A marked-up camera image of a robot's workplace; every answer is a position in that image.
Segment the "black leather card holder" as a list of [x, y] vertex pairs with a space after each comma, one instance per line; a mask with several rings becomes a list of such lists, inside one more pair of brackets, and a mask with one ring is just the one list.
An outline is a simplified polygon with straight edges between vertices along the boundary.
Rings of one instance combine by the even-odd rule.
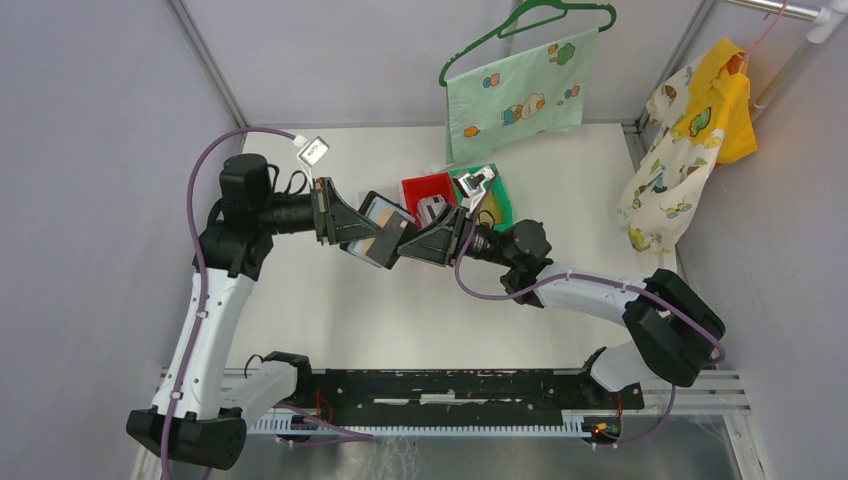
[[340, 249], [372, 266], [391, 270], [400, 258], [398, 248], [418, 233], [414, 216], [376, 191], [365, 195], [358, 212], [376, 224], [377, 233], [342, 244]]

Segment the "black credit card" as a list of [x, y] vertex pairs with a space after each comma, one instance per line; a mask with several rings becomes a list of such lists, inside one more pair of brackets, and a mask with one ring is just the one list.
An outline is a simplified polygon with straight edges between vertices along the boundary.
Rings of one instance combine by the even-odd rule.
[[390, 270], [399, 258], [397, 247], [403, 242], [408, 226], [406, 218], [393, 214], [366, 249], [366, 257]]

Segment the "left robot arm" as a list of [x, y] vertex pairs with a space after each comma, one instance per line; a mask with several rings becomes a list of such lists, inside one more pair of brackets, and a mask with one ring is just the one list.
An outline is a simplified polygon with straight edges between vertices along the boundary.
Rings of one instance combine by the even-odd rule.
[[160, 458], [165, 476], [174, 462], [232, 468], [249, 427], [282, 400], [297, 408], [313, 397], [308, 357], [282, 352], [222, 389], [236, 326], [274, 236], [313, 232], [322, 244], [347, 245], [379, 231], [339, 196], [330, 178], [315, 179], [307, 193], [285, 194], [272, 180], [278, 172], [259, 154], [229, 158], [205, 229], [190, 227], [195, 273], [175, 354], [151, 406], [131, 411], [126, 424], [127, 433]]

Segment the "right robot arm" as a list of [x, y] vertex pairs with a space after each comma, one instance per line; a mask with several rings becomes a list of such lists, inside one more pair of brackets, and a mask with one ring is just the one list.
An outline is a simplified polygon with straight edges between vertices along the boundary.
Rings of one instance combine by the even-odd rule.
[[551, 250], [538, 221], [496, 231], [474, 224], [462, 207], [449, 208], [397, 248], [402, 257], [454, 269], [465, 259], [506, 267], [503, 293], [486, 295], [488, 301], [572, 310], [624, 327], [629, 340], [593, 354], [577, 382], [580, 400], [591, 408], [646, 380], [688, 388], [723, 360], [723, 321], [677, 273], [659, 268], [644, 279], [604, 277], [551, 260]]

